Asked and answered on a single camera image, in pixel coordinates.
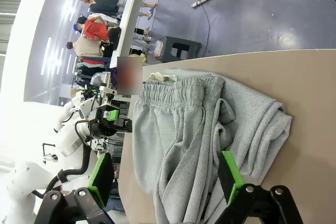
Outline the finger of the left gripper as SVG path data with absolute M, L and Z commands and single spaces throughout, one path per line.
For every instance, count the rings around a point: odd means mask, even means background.
M 131 133 L 132 132 L 132 120 L 118 118 L 115 120 L 115 128 L 117 131 Z
M 115 121 L 119 118 L 119 110 L 104 111 L 103 118 L 109 122 Z

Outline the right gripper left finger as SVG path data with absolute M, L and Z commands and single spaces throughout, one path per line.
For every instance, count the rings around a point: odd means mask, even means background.
M 114 180 L 113 164 L 109 153 L 101 154 L 87 187 L 67 195 L 52 190 L 41 203 L 35 223 L 114 223 L 104 210 Z

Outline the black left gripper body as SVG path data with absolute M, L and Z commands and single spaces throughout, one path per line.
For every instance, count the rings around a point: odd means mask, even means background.
M 105 138 L 116 133 L 115 119 L 112 119 L 112 111 L 116 110 L 111 105 L 102 105 L 90 112 L 89 122 L 91 135 L 96 138 Z

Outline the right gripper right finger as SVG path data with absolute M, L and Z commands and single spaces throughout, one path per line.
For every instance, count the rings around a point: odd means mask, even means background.
M 218 178 L 227 207 L 216 223 L 244 223 L 247 218 L 258 218 L 261 223 L 300 223 L 301 215 L 288 187 L 276 185 L 265 190 L 247 183 L 229 151 L 217 155 Z

